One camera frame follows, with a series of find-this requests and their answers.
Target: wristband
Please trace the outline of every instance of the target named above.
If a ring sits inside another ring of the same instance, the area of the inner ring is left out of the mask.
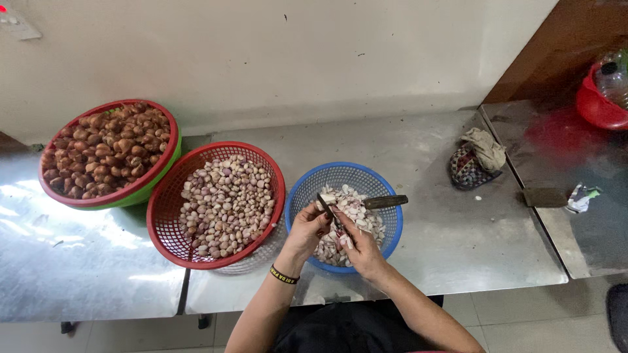
[[[289,285],[295,285],[299,278],[301,278],[301,276],[297,278],[291,278],[282,274],[281,272],[277,271],[277,269],[274,267],[274,264],[271,265],[271,274],[275,276],[275,278],[277,278],[278,280],[285,282]]]

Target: metal table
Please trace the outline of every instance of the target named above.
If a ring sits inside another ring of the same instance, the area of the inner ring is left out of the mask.
[[[538,208],[572,278],[628,271],[628,135],[593,128],[572,107],[540,113],[530,101],[480,108],[525,187],[604,191],[589,210]]]
[[[0,157],[0,321],[174,316],[185,269],[153,246],[146,204],[71,209],[43,192],[38,165]]]
[[[278,163],[288,190],[322,163],[352,161],[371,167],[410,200],[403,206],[403,235],[388,261],[427,295],[566,283],[536,216],[516,199],[520,187],[507,166],[499,178],[471,192],[452,187],[449,159],[458,137],[473,126],[488,129],[480,114],[459,111],[226,131],[184,143],[193,148],[238,140],[258,146]],[[185,311],[243,310],[286,236],[280,224],[245,260],[192,271]],[[332,274],[306,263],[292,305],[385,297],[357,274]]]

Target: wall outlet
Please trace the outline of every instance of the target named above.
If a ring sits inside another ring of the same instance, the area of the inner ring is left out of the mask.
[[[0,31],[10,33],[19,40],[41,38],[41,33],[7,4],[0,4]]]

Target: blue plastic basket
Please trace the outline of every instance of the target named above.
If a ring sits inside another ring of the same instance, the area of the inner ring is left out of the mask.
[[[393,188],[382,176],[363,165],[351,162],[332,162],[320,165],[305,173],[290,190],[284,209],[288,232],[292,228],[292,222],[295,221],[297,213],[309,205],[311,200],[316,199],[316,193],[320,192],[325,184],[333,188],[342,188],[343,184],[348,184],[369,198],[395,195]],[[382,217],[383,224],[386,226],[381,249],[384,259],[387,259],[393,253],[401,237],[401,228],[403,227],[401,206],[379,209],[377,213]],[[356,272],[353,267],[332,266],[313,256],[310,256],[308,262],[333,273]]]

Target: plastic bottle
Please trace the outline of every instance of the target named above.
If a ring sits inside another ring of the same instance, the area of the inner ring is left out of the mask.
[[[597,90],[611,102],[628,111],[628,68],[622,53],[606,57],[595,73]]]

